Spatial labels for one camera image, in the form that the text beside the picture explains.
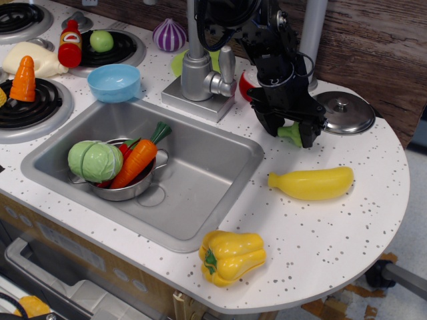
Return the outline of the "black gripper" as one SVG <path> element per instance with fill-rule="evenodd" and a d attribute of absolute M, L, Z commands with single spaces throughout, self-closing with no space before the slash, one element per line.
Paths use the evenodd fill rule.
<path fill-rule="evenodd" d="M 286 119 L 298 122 L 302 147 L 312 147 L 326 126 L 326 110 L 308 93 L 308 81 L 292 71 L 259 71 L 257 78 L 261 87 L 248 95 L 263 128 L 276 137 Z"/>

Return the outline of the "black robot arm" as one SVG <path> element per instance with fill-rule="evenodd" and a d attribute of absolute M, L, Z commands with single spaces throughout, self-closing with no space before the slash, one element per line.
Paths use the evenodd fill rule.
<path fill-rule="evenodd" d="M 309 58 L 298 51 L 298 34 L 277 1 L 196 1 L 197 36 L 204 49 L 217 51 L 231 39 L 257 69 L 259 87 L 248 89 L 259 122 L 277 136 L 287 119 L 297 123 L 303 148 L 326 126 L 325 108 L 308 93 Z"/>

